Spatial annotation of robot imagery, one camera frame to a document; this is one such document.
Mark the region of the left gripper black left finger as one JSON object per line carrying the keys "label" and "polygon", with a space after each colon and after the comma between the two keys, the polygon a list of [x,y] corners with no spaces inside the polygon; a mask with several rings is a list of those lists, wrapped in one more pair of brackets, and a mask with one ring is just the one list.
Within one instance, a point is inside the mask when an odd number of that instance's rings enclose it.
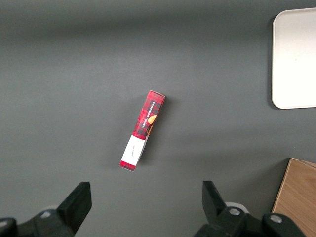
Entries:
{"label": "left gripper black left finger", "polygon": [[92,208],[89,182],[79,183],[57,208],[17,226],[19,237],[73,237]]}

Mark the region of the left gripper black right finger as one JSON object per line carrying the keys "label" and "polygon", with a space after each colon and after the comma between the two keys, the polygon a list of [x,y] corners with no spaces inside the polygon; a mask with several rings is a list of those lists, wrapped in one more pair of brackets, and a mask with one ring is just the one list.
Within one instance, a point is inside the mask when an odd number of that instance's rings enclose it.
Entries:
{"label": "left gripper black right finger", "polygon": [[260,220],[252,217],[244,206],[226,204],[212,181],[203,181],[202,206],[208,223],[196,237],[263,237]]}

